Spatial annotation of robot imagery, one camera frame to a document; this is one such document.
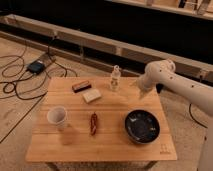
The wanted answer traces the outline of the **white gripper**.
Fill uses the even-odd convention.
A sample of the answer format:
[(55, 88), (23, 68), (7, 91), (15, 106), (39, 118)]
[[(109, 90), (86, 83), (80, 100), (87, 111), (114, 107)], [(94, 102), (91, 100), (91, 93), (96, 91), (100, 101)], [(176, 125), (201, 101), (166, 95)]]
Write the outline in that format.
[(152, 82), (146, 77), (139, 77), (137, 80), (137, 86), (140, 90), (140, 98), (144, 98), (153, 89)]

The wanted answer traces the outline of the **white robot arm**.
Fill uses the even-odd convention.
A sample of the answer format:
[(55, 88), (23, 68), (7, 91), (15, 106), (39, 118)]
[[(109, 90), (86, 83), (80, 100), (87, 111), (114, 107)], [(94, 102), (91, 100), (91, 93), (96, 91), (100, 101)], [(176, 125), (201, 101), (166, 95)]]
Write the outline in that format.
[(213, 171), (213, 87), (180, 76), (175, 69), (172, 60), (150, 62), (138, 77), (137, 85), (141, 92), (149, 92), (156, 84), (163, 84), (209, 116), (197, 171)]

